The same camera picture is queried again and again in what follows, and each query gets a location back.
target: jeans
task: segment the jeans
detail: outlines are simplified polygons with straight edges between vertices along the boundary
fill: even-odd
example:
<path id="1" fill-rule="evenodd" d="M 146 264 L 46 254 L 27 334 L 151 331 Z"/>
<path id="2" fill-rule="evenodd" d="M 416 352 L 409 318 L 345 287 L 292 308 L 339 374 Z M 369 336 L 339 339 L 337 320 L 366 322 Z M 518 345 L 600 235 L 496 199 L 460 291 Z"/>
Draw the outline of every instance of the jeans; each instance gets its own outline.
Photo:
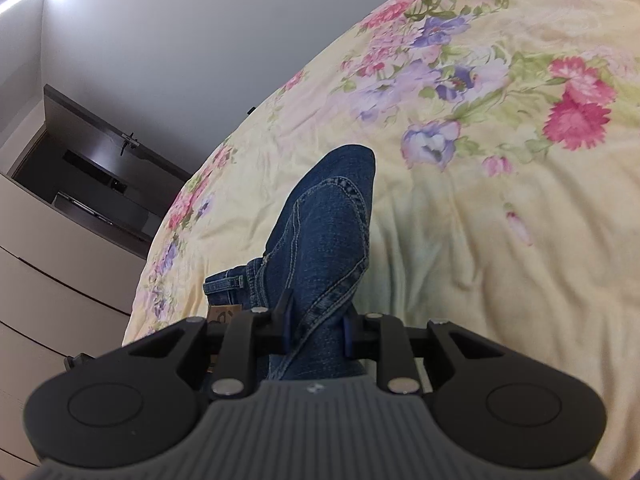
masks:
<path id="1" fill-rule="evenodd" d="M 293 290 L 291 346 L 258 360 L 258 380 L 339 378 L 364 368 L 344 357 L 342 317 L 369 265 L 369 220 L 375 158 L 347 145 L 329 152 L 296 185 L 264 254 L 209 276 L 210 305 L 273 309 Z"/>

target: beige cabinet panel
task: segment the beige cabinet panel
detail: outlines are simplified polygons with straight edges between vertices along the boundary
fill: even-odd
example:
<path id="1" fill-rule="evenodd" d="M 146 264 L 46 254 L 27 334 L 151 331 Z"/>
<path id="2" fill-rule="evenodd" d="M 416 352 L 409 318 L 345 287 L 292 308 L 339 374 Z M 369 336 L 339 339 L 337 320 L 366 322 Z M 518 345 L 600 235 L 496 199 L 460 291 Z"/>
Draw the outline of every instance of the beige cabinet panel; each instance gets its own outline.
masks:
<path id="1" fill-rule="evenodd" d="M 0 450 L 0 477 L 4 480 L 22 480 L 35 468 Z"/>
<path id="2" fill-rule="evenodd" d="M 79 226 L 0 175 L 0 246 L 124 312 L 144 260 Z"/>
<path id="3" fill-rule="evenodd" d="M 0 290 L 0 321 L 65 355 L 97 357 L 119 347 L 129 322 L 3 250 Z"/>
<path id="4" fill-rule="evenodd" d="M 0 447 L 38 463 L 22 428 L 28 395 L 47 379 L 65 371 L 62 358 L 0 325 Z"/>

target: ribbed gray surface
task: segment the ribbed gray surface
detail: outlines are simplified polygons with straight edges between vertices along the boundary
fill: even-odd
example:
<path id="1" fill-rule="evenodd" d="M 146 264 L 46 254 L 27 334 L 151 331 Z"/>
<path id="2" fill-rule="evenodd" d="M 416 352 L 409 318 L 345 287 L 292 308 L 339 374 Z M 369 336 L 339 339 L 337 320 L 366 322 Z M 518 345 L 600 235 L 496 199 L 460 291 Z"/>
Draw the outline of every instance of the ribbed gray surface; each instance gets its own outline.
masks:
<path id="1" fill-rule="evenodd" d="M 494 466 L 442 434 L 417 397 L 381 392 L 370 377 L 266 381 L 251 398 L 213 403 L 179 446 L 119 470 L 52 462 L 29 480 L 602 480 L 580 461 L 553 470 Z"/>

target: jeans waistband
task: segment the jeans waistband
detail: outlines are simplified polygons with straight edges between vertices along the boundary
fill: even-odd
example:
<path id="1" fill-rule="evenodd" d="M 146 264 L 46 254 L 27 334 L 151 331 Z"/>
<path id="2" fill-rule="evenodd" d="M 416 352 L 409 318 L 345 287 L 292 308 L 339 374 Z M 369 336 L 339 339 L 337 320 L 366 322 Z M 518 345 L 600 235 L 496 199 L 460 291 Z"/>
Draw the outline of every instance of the jeans waistband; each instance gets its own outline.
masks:
<path id="1" fill-rule="evenodd" d="M 258 283 L 258 271 L 262 258 L 254 258 L 245 266 L 234 267 L 209 276 L 202 289 L 209 305 L 241 304 L 243 310 L 254 306 L 268 306 L 264 303 Z"/>

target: bedspread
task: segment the bedspread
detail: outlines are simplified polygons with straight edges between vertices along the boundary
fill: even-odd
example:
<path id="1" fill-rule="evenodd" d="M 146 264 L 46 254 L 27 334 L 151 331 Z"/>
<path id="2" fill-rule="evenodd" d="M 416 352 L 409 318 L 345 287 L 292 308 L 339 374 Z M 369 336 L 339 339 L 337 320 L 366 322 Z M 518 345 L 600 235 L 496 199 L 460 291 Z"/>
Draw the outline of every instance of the bedspread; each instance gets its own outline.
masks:
<path id="1" fill-rule="evenodd" d="M 590 384 L 640 468 L 640 0 L 389 0 L 279 88 L 162 222 L 124 342 L 207 313 L 329 150 L 376 154 L 364 312 L 448 318 Z"/>

